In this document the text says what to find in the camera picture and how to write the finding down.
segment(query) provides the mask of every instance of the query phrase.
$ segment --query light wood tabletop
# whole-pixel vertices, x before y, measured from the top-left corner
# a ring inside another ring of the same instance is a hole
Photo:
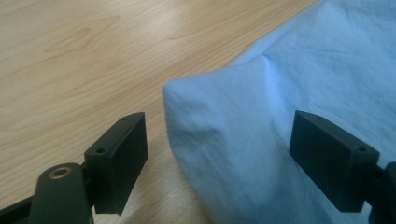
[[[314,0],[2,0],[0,209],[119,118],[146,112],[149,159],[121,217],[210,223],[170,150],[162,85],[226,65]]]

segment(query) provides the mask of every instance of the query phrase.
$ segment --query folded cloth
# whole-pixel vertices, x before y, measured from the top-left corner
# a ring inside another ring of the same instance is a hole
[[[163,87],[173,153],[217,223],[368,223],[340,213],[289,154],[295,110],[396,161],[396,2],[320,1],[229,66]]]

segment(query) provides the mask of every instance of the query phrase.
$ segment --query wooden table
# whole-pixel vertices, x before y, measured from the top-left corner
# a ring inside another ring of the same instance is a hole
[[[314,0],[2,0],[0,208],[117,119],[145,111],[149,159],[122,217],[208,223],[167,141],[162,85],[220,68]]]

